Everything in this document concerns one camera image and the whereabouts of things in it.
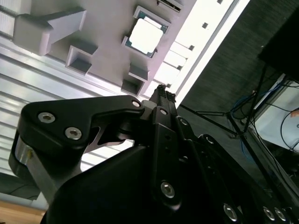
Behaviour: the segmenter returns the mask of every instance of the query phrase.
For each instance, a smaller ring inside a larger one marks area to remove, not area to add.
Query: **black cable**
[[[296,89],[299,87],[299,85],[298,85],[298,86],[293,86],[293,85],[285,85],[285,84],[282,84],[282,86],[291,87],[291,88],[296,88]]]
[[[286,109],[284,109],[284,108],[281,108],[281,107],[276,106],[276,105],[273,105],[273,104],[268,104],[268,103],[265,103],[265,104],[270,105],[270,106],[273,106],[273,107],[276,107],[276,108],[278,108],[278,109],[280,109],[280,110],[283,110],[283,111],[292,112],[292,111],[288,111],[288,110],[286,110]]]
[[[28,197],[27,199],[30,199],[30,198],[32,198],[32,197],[38,197],[38,195],[33,195],[33,196],[31,196],[31,197]]]
[[[253,123],[250,121],[250,123],[252,124],[252,126],[254,127],[255,131],[256,131],[256,135],[260,141],[260,143],[264,146],[264,143],[263,143],[263,140],[261,138],[261,136],[259,135],[259,133],[257,132],[257,129],[256,129],[256,119],[255,117],[253,116]],[[269,155],[272,157],[272,159],[274,160],[274,163],[276,165],[276,168],[281,176],[281,178],[284,180],[285,184],[292,190],[292,192],[297,195],[297,192],[295,192],[295,190],[293,190],[293,188],[291,188],[290,184],[285,180],[284,176],[282,175],[281,173],[281,170],[277,164],[277,161],[276,161],[276,158],[272,155],[272,153],[269,151],[269,149],[267,147],[264,146],[264,148],[267,150],[267,152],[269,153]]]
[[[20,187],[18,187],[18,188],[16,188],[16,189],[14,189],[12,192],[10,192],[8,195],[11,195],[12,193],[14,193],[14,192],[16,192],[17,190],[19,190],[19,189],[21,189],[21,188],[23,188],[23,187],[25,187],[25,186],[27,186],[26,184],[25,185],[22,185],[22,186],[20,186]]]
[[[280,137],[281,137],[282,141],[284,142],[284,144],[285,144],[286,146],[288,146],[288,148],[289,148],[290,150],[292,150],[293,152],[295,152],[294,148],[296,147],[296,145],[297,145],[298,143],[296,143],[294,147],[290,147],[290,146],[286,143],[286,141],[285,141],[285,139],[284,139],[284,137],[283,137],[283,134],[282,134],[282,127],[283,127],[283,125],[284,125],[285,119],[286,119],[292,112],[297,111],[297,110],[299,110],[299,108],[296,108],[295,110],[289,111],[288,114],[285,116],[285,118],[282,120],[281,125],[280,125]]]

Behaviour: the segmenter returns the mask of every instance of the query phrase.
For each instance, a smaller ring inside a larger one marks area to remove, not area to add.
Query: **blue cable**
[[[274,89],[272,89],[272,90],[262,92],[262,93],[260,94],[260,96],[265,95],[265,94],[267,94],[267,93],[269,93],[269,92],[273,92],[273,91],[277,90],[279,87],[281,87],[280,84],[278,84],[278,85],[277,85]],[[234,115],[233,115],[233,112],[235,112],[235,108],[236,108],[239,104],[241,104],[243,101],[245,101],[246,99],[248,99],[250,96],[243,96],[243,97],[241,97],[240,99],[238,99],[237,102],[235,102],[233,108],[232,108],[231,111],[230,111],[230,113],[231,113],[231,115],[232,115],[233,118],[235,118]]]
[[[245,149],[244,149],[244,143],[242,140],[241,141],[241,149],[242,149],[242,153],[245,155],[245,157],[252,163],[255,163],[252,157],[249,157],[246,153],[245,153]]]
[[[259,95],[262,96],[262,95],[265,95],[265,94],[267,94],[267,93],[269,93],[269,92],[273,92],[273,91],[277,90],[279,87],[281,87],[280,84],[278,84],[274,89],[269,90],[269,91],[262,92],[262,93],[259,94]],[[230,111],[230,114],[231,114],[231,116],[232,116],[233,118],[235,118],[235,117],[234,117],[235,108],[236,108],[239,104],[241,104],[242,102],[244,102],[246,99],[248,99],[249,97],[251,97],[251,96],[244,96],[244,97],[241,97],[240,99],[237,100],[237,102],[235,102],[233,108],[232,108],[231,111]],[[252,159],[252,157],[248,157],[248,155],[245,153],[244,144],[243,144],[242,140],[240,140],[240,141],[241,141],[241,150],[242,150],[242,153],[244,154],[244,156],[245,156],[250,162],[255,163],[254,160]]]

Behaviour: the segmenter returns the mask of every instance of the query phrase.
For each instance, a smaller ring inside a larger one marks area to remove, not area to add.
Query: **silver screw head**
[[[182,122],[183,125],[188,125],[187,121],[183,118],[181,118],[181,122]]]
[[[224,204],[223,210],[230,220],[232,220],[233,222],[236,222],[238,220],[237,214],[231,206],[229,206],[228,204]]]
[[[167,114],[167,111],[166,111],[166,110],[164,110],[164,109],[160,109],[160,112],[161,112],[162,114],[164,114],[164,115],[166,115],[166,114]]]
[[[286,221],[285,215],[278,209],[278,208],[274,208],[275,213],[277,214],[277,216],[282,220],[282,221]]]
[[[38,119],[46,124],[52,123],[55,121],[55,116],[49,112],[42,112],[38,116]]]
[[[136,107],[140,107],[140,104],[137,102],[137,101],[132,101],[132,104],[134,105],[134,106],[136,106]]]
[[[263,211],[271,221],[275,220],[273,213],[267,207],[263,207]]]
[[[175,195],[174,188],[168,182],[162,182],[161,191],[168,198],[173,198]]]
[[[208,137],[206,137],[206,140],[208,141],[208,143],[214,144],[214,142],[212,142]]]
[[[82,137],[81,131],[76,127],[68,127],[64,133],[67,138],[72,140],[79,140]]]

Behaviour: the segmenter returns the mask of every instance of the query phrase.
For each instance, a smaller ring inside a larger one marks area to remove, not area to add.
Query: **metal stand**
[[[42,223],[298,223],[297,198],[280,193],[266,172],[269,163],[250,149],[272,197],[212,136],[194,135],[165,88],[143,103],[116,96],[23,108],[9,164],[49,202]],[[134,146],[81,173],[83,153],[125,139]]]
[[[293,202],[294,202],[295,206],[298,208],[299,207],[299,191],[298,191],[298,188],[292,182],[292,180],[289,178],[289,176],[286,174],[286,172],[283,170],[283,168],[278,164],[275,157],[271,154],[271,152],[267,149],[267,147],[261,142],[261,139],[258,136],[258,133],[256,133],[256,139],[257,139],[257,141],[260,141],[260,144],[258,146],[259,150],[263,151],[264,159],[268,160],[268,162],[271,163],[271,166],[266,167],[265,165],[263,165],[263,163],[261,163],[261,161],[259,160],[259,158],[257,156],[257,149],[253,148],[251,146],[251,144],[249,143],[249,141],[247,140],[247,137],[246,137],[246,134],[248,134],[248,132],[250,132],[248,130],[249,123],[251,122],[251,119],[255,115],[254,107],[256,105],[256,101],[257,101],[257,98],[258,98],[260,90],[261,90],[261,86],[262,86],[262,83],[263,83],[263,79],[265,77],[265,73],[266,73],[266,66],[264,66],[264,68],[263,68],[263,72],[262,72],[260,81],[258,83],[258,87],[257,87],[257,89],[256,89],[256,91],[253,95],[253,101],[252,101],[250,111],[249,111],[249,115],[247,117],[247,121],[245,123],[245,126],[244,126],[243,130],[241,130],[239,128],[239,126],[237,125],[237,123],[233,119],[231,112],[196,112],[196,111],[191,110],[190,108],[188,108],[184,105],[180,105],[180,106],[182,108],[186,109],[187,111],[193,113],[194,115],[197,115],[197,116],[203,118],[204,120],[209,121],[210,123],[220,127],[221,129],[235,135],[235,137],[239,136],[241,141],[243,142],[243,144],[245,145],[245,147],[247,148],[247,150],[251,154],[252,158],[254,159],[255,163],[257,164],[258,168],[261,170],[264,178],[266,179],[266,181],[268,182],[270,187],[273,189],[273,193],[275,193],[276,197],[282,202],[283,206],[287,209],[288,201],[287,201],[285,195],[283,195],[285,192],[287,192],[288,194],[291,194],[295,198],[295,200]],[[238,105],[237,109],[241,108],[247,102],[248,102],[248,100],[246,100],[243,103],[241,103],[240,105]],[[232,130],[228,129],[227,127],[211,120],[210,118],[207,118],[206,116],[223,116],[223,117],[226,117],[228,119],[228,121],[232,124],[235,131],[232,131]],[[283,184],[283,186],[284,186],[283,193],[281,193],[281,191],[279,191],[277,189],[273,179],[270,177],[269,173],[267,172],[267,169],[269,167],[271,167],[271,169],[275,172],[277,178]]]

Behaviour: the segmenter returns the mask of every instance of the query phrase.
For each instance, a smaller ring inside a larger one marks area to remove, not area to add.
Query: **cable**
[[[259,139],[260,143],[264,146],[264,148],[267,150],[267,152],[269,153],[269,155],[272,157],[272,159],[273,159],[273,161],[274,161],[274,163],[275,163],[275,165],[276,165],[276,168],[277,168],[277,170],[278,170],[278,172],[279,172],[281,178],[284,180],[285,184],[292,190],[292,192],[293,192],[295,195],[298,196],[297,192],[295,192],[295,190],[294,190],[293,188],[290,187],[290,184],[285,180],[284,176],[282,175],[281,170],[280,170],[280,168],[279,168],[279,166],[278,166],[278,164],[277,164],[277,161],[276,161],[275,157],[272,155],[272,153],[269,151],[269,149],[264,145],[261,136],[260,136],[259,133],[257,132],[256,125],[255,125],[255,124],[256,124],[256,120],[255,120],[255,117],[254,117],[254,116],[253,116],[253,123],[252,123],[251,121],[250,121],[250,123],[252,124],[252,126],[253,126],[254,129],[255,129],[257,138]]]
[[[241,150],[242,150],[242,153],[245,155],[245,157],[252,163],[255,163],[253,158],[252,157],[249,157],[246,153],[245,153],[245,149],[244,149],[244,143],[243,141],[240,139],[241,141]]]
[[[259,96],[263,96],[263,95],[265,95],[267,93],[276,91],[276,90],[278,90],[279,87],[281,87],[280,84],[278,84],[277,86],[275,86],[275,88],[273,88],[272,90],[262,92],[261,94],[259,94]],[[235,102],[233,108],[230,110],[231,116],[233,118],[235,118],[235,119],[238,119],[238,118],[236,118],[234,116],[234,112],[236,112],[237,110],[239,110],[240,108],[242,108],[245,104],[249,103],[249,101],[253,98],[254,95],[255,95],[255,92],[252,93],[249,96],[243,96],[239,100],[237,100],[237,102]]]
[[[296,147],[296,145],[297,145],[298,143],[295,143],[295,146],[290,147],[290,146],[286,143],[286,141],[285,141],[285,139],[284,139],[284,137],[283,137],[283,135],[282,135],[282,127],[283,127],[283,125],[284,125],[285,119],[286,119],[292,112],[297,111],[297,110],[299,110],[299,108],[296,108],[295,110],[289,111],[288,114],[285,116],[285,118],[282,120],[281,125],[280,125],[280,137],[281,137],[282,141],[284,142],[284,144],[285,144],[286,146],[288,146],[288,148],[289,148],[290,150],[292,150],[293,152],[295,152],[294,148]]]
[[[38,195],[33,195],[33,196],[31,196],[31,197],[28,197],[27,199],[30,199],[30,198],[32,198],[32,197],[38,197]]]
[[[16,192],[17,190],[19,190],[19,189],[21,189],[21,188],[23,188],[23,187],[25,187],[25,186],[27,186],[26,184],[25,185],[22,185],[22,186],[20,186],[20,187],[18,187],[18,188],[16,188],[16,189],[14,189],[12,192],[10,192],[8,195],[11,195],[12,193],[14,193],[14,192]]]
[[[292,111],[288,111],[288,110],[286,110],[286,109],[284,109],[284,108],[281,108],[281,107],[276,106],[276,105],[273,105],[273,104],[268,104],[268,103],[265,103],[265,104],[270,105],[270,106],[273,106],[273,107],[276,107],[276,108],[278,108],[278,109],[280,109],[280,110],[283,110],[283,111],[292,112]]]

